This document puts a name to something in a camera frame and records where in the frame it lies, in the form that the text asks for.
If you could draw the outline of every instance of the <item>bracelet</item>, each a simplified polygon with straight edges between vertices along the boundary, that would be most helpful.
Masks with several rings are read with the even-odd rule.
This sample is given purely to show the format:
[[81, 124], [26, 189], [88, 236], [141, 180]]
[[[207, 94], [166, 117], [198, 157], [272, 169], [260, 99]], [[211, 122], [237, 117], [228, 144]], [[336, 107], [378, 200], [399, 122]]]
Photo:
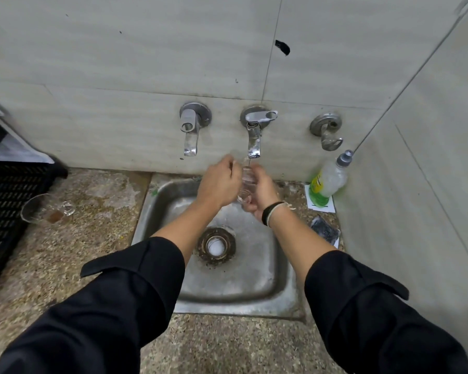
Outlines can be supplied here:
[[270, 215], [272, 214], [272, 212], [274, 211], [276, 207], [278, 207], [280, 204], [283, 204], [283, 203], [286, 203], [286, 202], [279, 201], [279, 202], [273, 203], [270, 206], [267, 206], [262, 213], [262, 223], [268, 226], [268, 219], [270, 218]]

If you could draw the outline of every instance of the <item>sink drain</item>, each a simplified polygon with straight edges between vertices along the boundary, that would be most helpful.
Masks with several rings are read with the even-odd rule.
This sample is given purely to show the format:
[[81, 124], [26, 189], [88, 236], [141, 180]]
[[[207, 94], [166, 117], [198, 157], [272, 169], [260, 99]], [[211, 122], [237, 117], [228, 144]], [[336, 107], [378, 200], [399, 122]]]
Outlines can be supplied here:
[[234, 236], [221, 227], [208, 227], [198, 240], [198, 252], [210, 264], [229, 260], [236, 252]]

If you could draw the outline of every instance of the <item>black sleeve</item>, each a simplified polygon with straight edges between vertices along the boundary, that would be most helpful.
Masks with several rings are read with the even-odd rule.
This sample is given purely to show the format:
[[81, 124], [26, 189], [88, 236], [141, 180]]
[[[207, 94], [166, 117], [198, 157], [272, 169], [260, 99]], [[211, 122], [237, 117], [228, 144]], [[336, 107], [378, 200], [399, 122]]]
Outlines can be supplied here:
[[0, 374], [139, 372], [140, 348], [168, 327], [184, 258], [154, 237], [88, 262], [81, 276], [99, 272], [7, 347]]
[[397, 296], [409, 291], [340, 251], [305, 279], [312, 316], [331, 357], [348, 373], [468, 373], [459, 342]]

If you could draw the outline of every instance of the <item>speckled countertop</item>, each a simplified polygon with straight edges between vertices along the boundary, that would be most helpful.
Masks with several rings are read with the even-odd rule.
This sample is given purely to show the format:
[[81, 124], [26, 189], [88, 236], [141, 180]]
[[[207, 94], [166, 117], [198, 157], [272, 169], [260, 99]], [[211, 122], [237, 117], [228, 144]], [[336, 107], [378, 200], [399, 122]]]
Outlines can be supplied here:
[[[84, 286], [82, 265], [128, 246], [150, 173], [71, 169], [51, 193], [77, 206], [59, 225], [31, 225], [0, 276], [0, 354], [49, 305]], [[279, 192], [307, 223], [303, 185]], [[334, 214], [321, 213], [337, 227]], [[343, 373], [317, 327], [277, 319], [175, 314], [168, 330], [142, 349], [142, 373]]]

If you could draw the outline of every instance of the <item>yellow label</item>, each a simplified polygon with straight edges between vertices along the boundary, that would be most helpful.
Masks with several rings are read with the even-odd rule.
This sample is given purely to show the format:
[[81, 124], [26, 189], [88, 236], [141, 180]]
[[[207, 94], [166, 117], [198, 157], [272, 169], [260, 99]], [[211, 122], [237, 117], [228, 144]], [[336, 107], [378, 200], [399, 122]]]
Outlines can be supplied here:
[[316, 177], [314, 177], [314, 179], [310, 183], [310, 188], [314, 193], [320, 192], [324, 187], [324, 183], [321, 181], [321, 174], [322, 173], [319, 172], [319, 174]]

